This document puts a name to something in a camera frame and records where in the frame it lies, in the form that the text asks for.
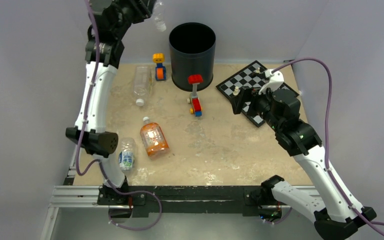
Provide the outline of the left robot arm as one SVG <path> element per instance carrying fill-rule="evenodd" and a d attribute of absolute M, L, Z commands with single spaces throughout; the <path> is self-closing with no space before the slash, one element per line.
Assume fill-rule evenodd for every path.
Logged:
<path fill-rule="evenodd" d="M 110 131 L 120 138 L 131 137 L 137 145 L 131 170 L 119 168 L 120 143 L 110 143 L 110 155 L 75 152 L 76 186 L 101 185 L 104 177 L 94 160 L 102 160 L 105 171 L 119 182 L 126 177 L 132 186 L 239 186 L 252 182 L 250 163 L 245 159 L 245 133 L 252 127 L 243 116 L 233 115 L 228 101 L 210 86 L 201 92 L 202 117 L 189 113 L 187 93 L 171 82 L 155 82 L 151 98 L 136 106 L 130 95 L 134 66 L 119 69 L 89 63 L 80 115 L 75 125 L 84 134 Z M 160 125 L 169 152 L 149 157 L 140 137 L 143 117 Z"/>

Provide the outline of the small bottle with green label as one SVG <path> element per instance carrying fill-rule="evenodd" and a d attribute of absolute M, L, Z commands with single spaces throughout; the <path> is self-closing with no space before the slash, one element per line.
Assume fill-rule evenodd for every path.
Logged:
<path fill-rule="evenodd" d="M 124 137 L 120 139 L 120 153 L 118 165 L 122 171 L 130 171 L 134 167 L 137 145 L 133 138 Z"/>

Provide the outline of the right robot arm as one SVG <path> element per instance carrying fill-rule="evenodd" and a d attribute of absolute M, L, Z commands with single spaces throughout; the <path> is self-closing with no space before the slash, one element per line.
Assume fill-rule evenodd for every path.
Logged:
<path fill-rule="evenodd" d="M 316 199 L 274 175 L 261 183 L 260 196 L 264 202 L 289 205 L 310 220 L 324 240 L 347 240 L 365 225 L 363 217 L 368 221 L 376 218 L 375 210 L 363 206 L 338 180 L 353 203 L 347 206 L 345 197 L 331 179 L 331 175 L 338 175 L 336 170 L 332 165 L 326 166 L 328 159 L 322 140 L 311 125 L 300 119 L 301 102 L 295 92 L 277 89 L 259 94 L 258 88 L 244 87 L 234 98 L 234 113 L 238 114 L 246 102 L 249 103 L 247 115 L 259 116 L 270 126 L 278 144 L 306 172 L 320 195 L 320 199 Z"/>

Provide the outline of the large clear plastic bottle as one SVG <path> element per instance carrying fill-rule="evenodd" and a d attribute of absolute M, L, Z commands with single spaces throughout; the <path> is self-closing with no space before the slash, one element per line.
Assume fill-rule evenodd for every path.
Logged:
<path fill-rule="evenodd" d="M 149 65 L 138 65 L 133 80 L 133 96 L 135 104 L 143 107 L 151 94 L 152 76 Z"/>

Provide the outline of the small clear crushed bottle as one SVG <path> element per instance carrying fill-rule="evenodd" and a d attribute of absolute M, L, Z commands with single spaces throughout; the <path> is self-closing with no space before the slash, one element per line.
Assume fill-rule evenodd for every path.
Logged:
<path fill-rule="evenodd" d="M 167 30 L 166 22 L 164 19 L 165 15 L 165 5 L 161 0 L 156 0 L 153 7 L 153 22 L 158 31 L 164 32 Z"/>

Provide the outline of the orange juice bottle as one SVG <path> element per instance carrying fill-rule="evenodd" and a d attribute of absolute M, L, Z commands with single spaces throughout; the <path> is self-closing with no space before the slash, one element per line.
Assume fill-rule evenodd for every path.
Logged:
<path fill-rule="evenodd" d="M 150 159 L 156 159 L 167 154 L 170 147 L 160 125 L 151 121 L 148 116 L 143 117 L 142 121 L 139 134 L 147 156 Z"/>

